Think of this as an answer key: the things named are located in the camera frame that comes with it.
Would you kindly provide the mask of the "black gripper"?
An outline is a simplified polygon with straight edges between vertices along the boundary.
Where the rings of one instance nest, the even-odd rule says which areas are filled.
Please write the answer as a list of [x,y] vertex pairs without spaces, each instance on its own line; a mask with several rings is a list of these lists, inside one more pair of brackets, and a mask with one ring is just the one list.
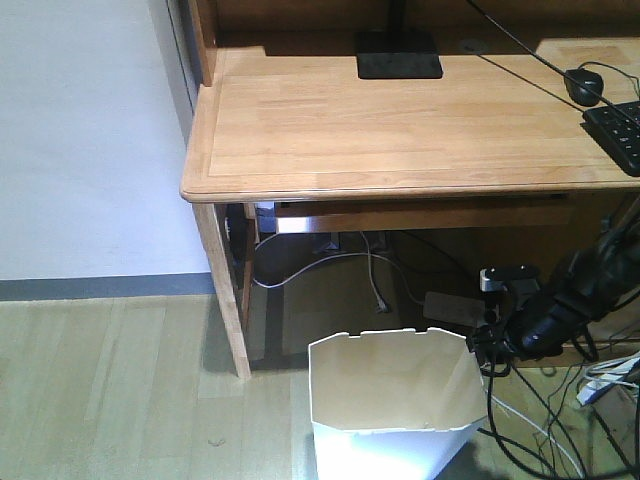
[[544,287],[526,295],[503,288],[512,310],[502,326],[483,325],[466,339],[470,352],[493,352],[505,359],[557,356],[562,345],[590,322],[590,299],[568,288]]

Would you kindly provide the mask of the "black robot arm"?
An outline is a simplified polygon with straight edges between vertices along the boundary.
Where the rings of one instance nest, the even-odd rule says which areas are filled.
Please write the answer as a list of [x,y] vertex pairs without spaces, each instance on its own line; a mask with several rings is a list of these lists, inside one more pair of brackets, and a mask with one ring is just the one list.
[[481,291],[508,293],[511,310],[490,313],[468,339],[469,348],[487,360],[537,360],[560,355],[571,342],[585,360],[597,360],[588,325],[614,312],[623,296],[639,289],[639,203],[593,246],[562,259],[546,284],[538,275],[531,265],[480,272]]

